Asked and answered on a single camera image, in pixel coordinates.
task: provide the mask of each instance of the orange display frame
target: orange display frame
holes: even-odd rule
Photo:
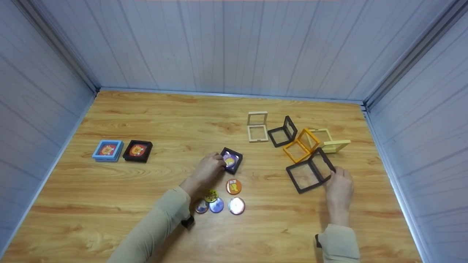
[[[309,147],[307,147],[305,144],[303,144],[300,141],[301,137],[304,136],[304,135],[306,135],[309,139],[311,139],[311,140],[308,140],[309,141]],[[302,155],[298,159],[294,158],[293,154],[288,151],[288,148],[293,146],[296,143],[299,144],[299,146],[301,147],[302,150],[304,150],[304,155]],[[311,131],[309,131],[309,129],[305,128],[300,132],[299,136],[294,141],[292,141],[291,143],[289,143],[289,144],[287,144],[287,145],[285,145],[283,147],[283,151],[286,153],[287,156],[289,156],[289,158],[294,163],[298,163],[301,160],[305,159],[307,156],[311,155],[319,145],[320,145],[320,140]]]

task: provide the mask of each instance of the black wristwatch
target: black wristwatch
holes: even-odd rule
[[[187,220],[180,221],[180,224],[187,229],[189,229],[193,225],[193,223],[195,223],[195,219],[192,215],[190,215],[190,217]]]

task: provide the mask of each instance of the wrist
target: wrist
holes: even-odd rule
[[[179,184],[179,187],[182,188],[190,196],[190,198],[193,199],[196,197],[196,194],[201,187],[201,183],[196,178],[189,176],[181,184]]]
[[[350,213],[344,209],[329,210],[330,224],[350,227]]]

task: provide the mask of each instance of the blue display frame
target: blue display frame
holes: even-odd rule
[[[116,144],[116,149],[112,155],[97,154],[104,144]],[[96,149],[94,150],[94,153],[91,157],[93,157],[95,161],[118,161],[118,158],[120,157],[120,153],[122,152],[123,147],[124,147],[124,142],[121,140],[101,140],[99,144],[97,145]]]

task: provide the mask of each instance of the orange badge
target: orange badge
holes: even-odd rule
[[[226,191],[231,195],[237,195],[242,190],[242,184],[237,179],[229,179],[226,182]]]

